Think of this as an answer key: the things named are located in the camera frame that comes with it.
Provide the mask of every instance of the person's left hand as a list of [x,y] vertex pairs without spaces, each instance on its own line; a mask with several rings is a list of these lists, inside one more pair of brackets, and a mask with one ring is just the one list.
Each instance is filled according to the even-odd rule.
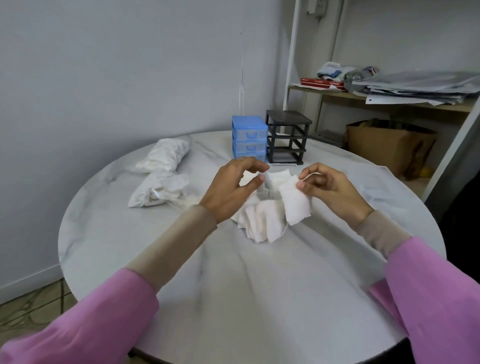
[[254,157],[232,159],[220,167],[200,205],[210,210],[217,224],[231,218],[265,180],[265,177],[259,174],[247,185],[240,187],[243,173],[246,170],[252,173],[265,172],[269,168],[268,164]]

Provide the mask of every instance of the white marble tabletop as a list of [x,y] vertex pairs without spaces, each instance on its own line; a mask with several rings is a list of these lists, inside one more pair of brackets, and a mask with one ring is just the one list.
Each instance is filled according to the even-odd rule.
[[[231,132],[191,135],[178,172],[199,193],[232,158]],[[70,203],[59,257],[77,299],[123,267],[179,215],[167,204],[128,208],[145,175],[129,167],[151,146],[114,161]],[[321,162],[347,173],[374,208],[445,256],[435,220],[388,170],[309,140],[304,166]],[[348,364],[389,349],[404,333],[366,292],[385,260],[320,201],[312,216],[273,243],[256,244],[232,221],[219,226],[158,294],[160,309],[136,348],[175,363]]]

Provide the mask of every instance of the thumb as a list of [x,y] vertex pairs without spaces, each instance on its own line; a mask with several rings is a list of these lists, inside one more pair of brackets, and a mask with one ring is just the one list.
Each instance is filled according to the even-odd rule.
[[254,191],[258,189],[262,185],[262,183],[265,181],[265,176],[262,174],[259,174],[255,178],[253,178],[250,182],[248,182],[245,186],[240,187],[244,193],[245,193],[245,198],[248,198]]
[[312,196],[312,197],[317,197],[323,201],[325,197],[325,193],[328,191],[324,191],[313,184],[306,183],[304,181],[298,181],[297,182],[297,188],[302,191],[304,194],[307,196]]

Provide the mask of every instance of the pink shirt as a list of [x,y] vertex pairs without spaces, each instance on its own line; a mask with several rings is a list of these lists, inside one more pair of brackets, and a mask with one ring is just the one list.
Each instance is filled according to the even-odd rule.
[[[389,256],[370,288],[411,341],[417,364],[480,363],[480,286],[420,238]],[[31,336],[7,342],[1,364],[121,364],[158,310],[155,291],[126,268]]]

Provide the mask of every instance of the cardboard box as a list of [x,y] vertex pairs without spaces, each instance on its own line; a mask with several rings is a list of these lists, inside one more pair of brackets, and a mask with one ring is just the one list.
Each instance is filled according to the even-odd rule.
[[437,138],[430,129],[379,119],[349,124],[346,135],[350,152],[407,179],[419,176]]

